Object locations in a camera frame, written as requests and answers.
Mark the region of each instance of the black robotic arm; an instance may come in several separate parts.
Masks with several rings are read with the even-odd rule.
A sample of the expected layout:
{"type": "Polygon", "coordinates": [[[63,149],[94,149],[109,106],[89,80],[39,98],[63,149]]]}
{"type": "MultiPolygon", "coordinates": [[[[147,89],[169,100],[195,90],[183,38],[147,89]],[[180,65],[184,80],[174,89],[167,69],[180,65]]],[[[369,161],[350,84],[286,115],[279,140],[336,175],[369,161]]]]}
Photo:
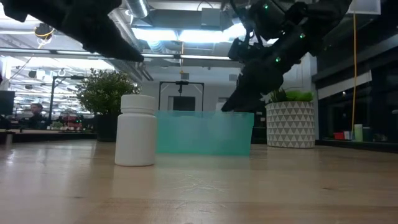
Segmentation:
{"type": "Polygon", "coordinates": [[[24,22],[34,16],[102,56],[142,62],[141,53],[130,46],[108,14],[121,0],[1,0],[4,13],[24,22]]]}
{"type": "Polygon", "coordinates": [[[276,0],[262,0],[247,11],[238,11],[247,34],[244,41],[236,39],[228,56],[245,64],[239,85],[222,111],[249,108],[253,102],[283,84],[283,74],[308,52],[316,56],[323,48],[323,38],[343,19],[352,0],[320,0],[305,4],[296,2],[287,11],[276,0]],[[249,45],[250,32],[261,44],[249,45]],[[264,47],[260,36],[275,39],[264,47]]]}

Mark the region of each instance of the table surface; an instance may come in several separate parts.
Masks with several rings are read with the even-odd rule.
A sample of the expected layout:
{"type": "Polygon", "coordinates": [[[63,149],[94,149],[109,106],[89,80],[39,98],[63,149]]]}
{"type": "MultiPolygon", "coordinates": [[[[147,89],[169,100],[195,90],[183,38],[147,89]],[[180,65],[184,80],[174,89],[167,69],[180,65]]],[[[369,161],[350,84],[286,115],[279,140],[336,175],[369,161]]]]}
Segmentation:
{"type": "Polygon", "coordinates": [[[7,223],[398,223],[398,155],[253,146],[250,157],[158,154],[114,165],[114,144],[0,149],[7,223]]]}

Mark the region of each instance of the green plant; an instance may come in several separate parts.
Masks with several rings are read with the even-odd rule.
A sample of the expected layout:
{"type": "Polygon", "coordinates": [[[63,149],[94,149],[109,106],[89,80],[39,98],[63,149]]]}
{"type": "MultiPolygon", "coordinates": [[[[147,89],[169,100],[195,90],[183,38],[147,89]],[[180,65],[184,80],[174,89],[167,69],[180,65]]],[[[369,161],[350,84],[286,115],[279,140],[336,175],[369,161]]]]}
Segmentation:
{"type": "Polygon", "coordinates": [[[271,92],[271,103],[288,101],[286,92],[283,88],[271,92]]]}
{"type": "Polygon", "coordinates": [[[125,73],[90,70],[91,75],[82,81],[77,93],[80,104],[90,112],[120,114],[121,97],[141,92],[125,73]]]}
{"type": "Polygon", "coordinates": [[[300,90],[290,90],[285,91],[284,89],[274,90],[271,93],[271,99],[269,103],[278,103],[285,101],[302,101],[310,102],[313,100],[313,94],[311,91],[300,91],[300,90]]]}

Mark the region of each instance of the teal plastic bin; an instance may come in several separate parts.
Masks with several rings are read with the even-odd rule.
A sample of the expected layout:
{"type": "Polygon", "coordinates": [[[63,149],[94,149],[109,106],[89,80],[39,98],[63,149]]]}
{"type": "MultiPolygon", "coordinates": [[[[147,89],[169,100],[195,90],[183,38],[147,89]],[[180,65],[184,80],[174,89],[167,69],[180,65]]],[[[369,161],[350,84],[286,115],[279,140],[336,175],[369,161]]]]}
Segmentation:
{"type": "Polygon", "coordinates": [[[248,156],[252,113],[158,111],[157,153],[248,156]]]}

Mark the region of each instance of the ceiling light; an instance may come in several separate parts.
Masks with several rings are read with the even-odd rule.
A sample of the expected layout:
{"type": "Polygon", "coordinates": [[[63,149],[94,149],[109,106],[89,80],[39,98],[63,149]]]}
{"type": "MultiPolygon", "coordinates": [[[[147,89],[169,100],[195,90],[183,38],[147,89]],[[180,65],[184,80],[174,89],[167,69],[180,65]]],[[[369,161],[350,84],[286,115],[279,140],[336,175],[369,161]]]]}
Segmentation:
{"type": "Polygon", "coordinates": [[[219,43],[228,41],[222,31],[210,30],[184,30],[180,40],[189,43],[219,43]]]}
{"type": "Polygon", "coordinates": [[[231,60],[229,57],[205,56],[205,55],[181,55],[182,59],[203,59],[203,60],[231,60]]]}
{"type": "Polygon", "coordinates": [[[68,55],[100,55],[99,53],[90,53],[87,51],[81,51],[81,50],[58,50],[58,54],[68,54],[68,55]]]}
{"type": "Polygon", "coordinates": [[[142,54],[145,58],[174,58],[172,54],[142,54]]]}
{"type": "Polygon", "coordinates": [[[267,44],[274,44],[275,42],[277,42],[278,41],[278,38],[276,38],[276,39],[269,39],[268,41],[267,41],[267,44]]]}
{"type": "Polygon", "coordinates": [[[232,25],[230,28],[224,30],[224,35],[228,38],[233,37],[242,37],[246,35],[246,29],[243,27],[243,24],[240,22],[238,24],[232,25]]]}
{"type": "Polygon", "coordinates": [[[132,28],[132,31],[134,32],[136,37],[141,40],[177,40],[177,35],[175,35],[175,32],[173,30],[132,28]]]}
{"type": "Polygon", "coordinates": [[[39,49],[16,49],[16,48],[0,48],[0,52],[3,53],[27,53],[27,54],[49,54],[49,50],[39,49]]]}

